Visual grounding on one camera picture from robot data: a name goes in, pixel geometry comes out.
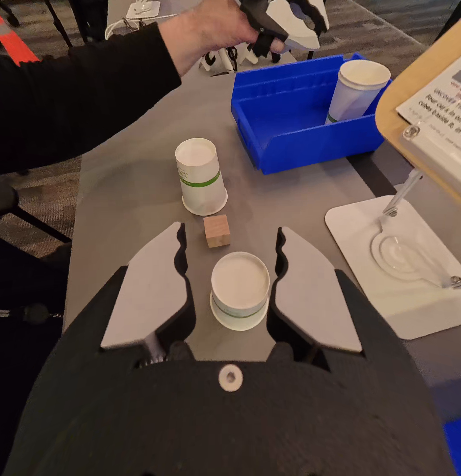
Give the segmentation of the instruction sheet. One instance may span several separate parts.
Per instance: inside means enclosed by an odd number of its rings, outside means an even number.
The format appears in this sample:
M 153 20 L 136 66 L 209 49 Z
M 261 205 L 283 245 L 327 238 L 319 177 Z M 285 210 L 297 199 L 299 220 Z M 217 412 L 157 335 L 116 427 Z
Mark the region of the instruction sheet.
M 461 56 L 396 111 L 428 140 L 461 159 Z

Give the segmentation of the black badge reel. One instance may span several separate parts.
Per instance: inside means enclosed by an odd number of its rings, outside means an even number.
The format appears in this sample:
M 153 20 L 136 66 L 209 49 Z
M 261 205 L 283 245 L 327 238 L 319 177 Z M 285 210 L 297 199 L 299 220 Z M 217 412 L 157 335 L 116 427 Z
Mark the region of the black badge reel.
M 41 325 L 50 319 L 63 319 L 62 313 L 49 312 L 48 308 L 41 303 L 28 306 L 20 306 L 10 310 L 0 309 L 0 318 L 12 318 L 16 321 L 26 322 L 32 325 Z

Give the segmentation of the person's left hand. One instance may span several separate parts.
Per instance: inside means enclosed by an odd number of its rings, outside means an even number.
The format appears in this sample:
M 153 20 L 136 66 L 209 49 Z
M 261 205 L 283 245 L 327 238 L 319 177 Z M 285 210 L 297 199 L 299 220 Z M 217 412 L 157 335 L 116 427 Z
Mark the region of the person's left hand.
M 158 25 L 177 73 L 183 77 L 206 53 L 241 43 L 259 33 L 233 0 L 205 0 Z

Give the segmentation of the wooden cube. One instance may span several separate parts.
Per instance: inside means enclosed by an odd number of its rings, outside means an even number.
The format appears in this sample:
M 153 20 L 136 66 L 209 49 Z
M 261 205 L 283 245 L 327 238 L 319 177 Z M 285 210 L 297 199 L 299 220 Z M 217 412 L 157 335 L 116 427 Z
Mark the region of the wooden cube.
M 227 215 L 215 215 L 203 218 L 205 237 L 209 248 L 230 245 L 231 235 Z

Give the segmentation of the spare black white gripper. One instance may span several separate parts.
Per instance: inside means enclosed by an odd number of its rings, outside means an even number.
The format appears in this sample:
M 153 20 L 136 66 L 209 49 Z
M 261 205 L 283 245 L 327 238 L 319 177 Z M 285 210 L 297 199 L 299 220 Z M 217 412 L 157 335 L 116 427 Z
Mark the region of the spare black white gripper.
M 209 51 L 201 57 L 198 67 L 210 73 L 215 66 L 221 65 L 224 73 L 238 71 L 238 51 L 236 46 L 221 48 L 218 51 Z
M 253 46 L 248 43 L 241 43 L 236 46 L 238 69 L 242 67 L 267 66 L 277 64 L 281 61 L 282 53 L 268 53 L 267 56 L 257 57 L 253 51 Z

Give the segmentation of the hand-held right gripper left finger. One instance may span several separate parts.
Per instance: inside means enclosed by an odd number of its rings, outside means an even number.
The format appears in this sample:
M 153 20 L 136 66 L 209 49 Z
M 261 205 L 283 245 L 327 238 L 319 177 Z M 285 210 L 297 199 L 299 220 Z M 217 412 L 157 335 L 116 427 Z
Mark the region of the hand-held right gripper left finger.
M 171 358 L 196 325 L 196 310 L 186 276 L 185 224 L 175 222 L 129 262 L 104 332 L 104 350 L 142 346 L 150 358 Z

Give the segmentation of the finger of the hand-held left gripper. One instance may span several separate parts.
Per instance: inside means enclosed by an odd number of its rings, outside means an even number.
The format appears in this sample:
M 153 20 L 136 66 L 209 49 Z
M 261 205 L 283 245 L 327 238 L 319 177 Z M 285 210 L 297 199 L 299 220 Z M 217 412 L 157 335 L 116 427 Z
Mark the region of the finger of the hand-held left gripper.
M 270 1 L 266 14 L 279 27 L 279 30 L 274 30 L 274 32 L 286 34 L 285 45 L 290 49 L 316 51 L 320 48 L 317 33 L 310 29 L 303 19 L 295 15 L 288 1 Z
M 290 8 L 298 19 L 294 32 L 298 36 L 309 35 L 310 31 L 319 36 L 329 30 L 329 20 L 322 0 L 291 0 Z

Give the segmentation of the white paper cup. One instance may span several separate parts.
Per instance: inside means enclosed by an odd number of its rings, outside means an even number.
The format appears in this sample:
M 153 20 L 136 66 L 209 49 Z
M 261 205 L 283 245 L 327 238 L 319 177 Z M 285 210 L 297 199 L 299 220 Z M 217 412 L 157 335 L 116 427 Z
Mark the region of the white paper cup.
M 345 79 L 339 72 L 325 125 L 360 118 L 386 85 L 387 81 L 364 86 Z
M 183 141 L 175 150 L 184 207 L 197 216 L 211 216 L 227 204 L 217 150 L 204 138 Z
M 269 271 L 258 257 L 247 252 L 229 253 L 212 271 L 210 308 L 224 327 L 247 331 L 266 317 L 269 290 Z
M 338 80 L 343 85 L 358 91 L 379 91 L 390 79 L 391 73 L 386 66 L 365 59 L 349 60 L 338 72 Z

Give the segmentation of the orange safety vest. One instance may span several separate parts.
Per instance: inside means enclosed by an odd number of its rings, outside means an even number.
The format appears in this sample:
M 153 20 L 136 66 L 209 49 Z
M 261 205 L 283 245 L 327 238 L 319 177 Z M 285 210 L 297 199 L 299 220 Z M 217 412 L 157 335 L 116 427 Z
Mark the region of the orange safety vest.
M 6 24 L 0 16 L 0 43 L 11 60 L 20 66 L 22 63 L 38 62 L 37 56 L 28 48 L 23 40 Z

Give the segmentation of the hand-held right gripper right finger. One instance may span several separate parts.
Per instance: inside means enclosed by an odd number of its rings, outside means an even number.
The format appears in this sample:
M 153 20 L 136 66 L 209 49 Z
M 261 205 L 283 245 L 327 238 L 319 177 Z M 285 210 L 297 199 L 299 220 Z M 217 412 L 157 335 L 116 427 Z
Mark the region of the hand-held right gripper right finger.
M 296 362 L 325 364 L 325 350 L 361 356 L 363 346 L 332 263 L 286 226 L 278 228 L 275 251 L 267 315 L 273 340 L 288 344 Z

